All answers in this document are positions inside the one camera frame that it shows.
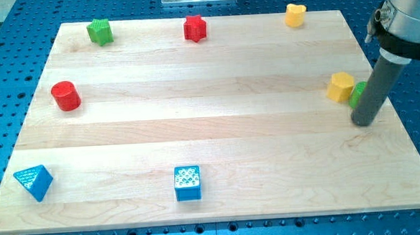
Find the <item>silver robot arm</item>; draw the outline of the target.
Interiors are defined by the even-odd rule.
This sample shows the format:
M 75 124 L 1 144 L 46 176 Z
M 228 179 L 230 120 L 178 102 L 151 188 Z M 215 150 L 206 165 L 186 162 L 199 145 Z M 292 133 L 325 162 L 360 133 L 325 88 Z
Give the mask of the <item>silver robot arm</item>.
M 367 23 L 366 43 L 374 37 L 383 50 L 420 60 L 420 0 L 382 2 Z

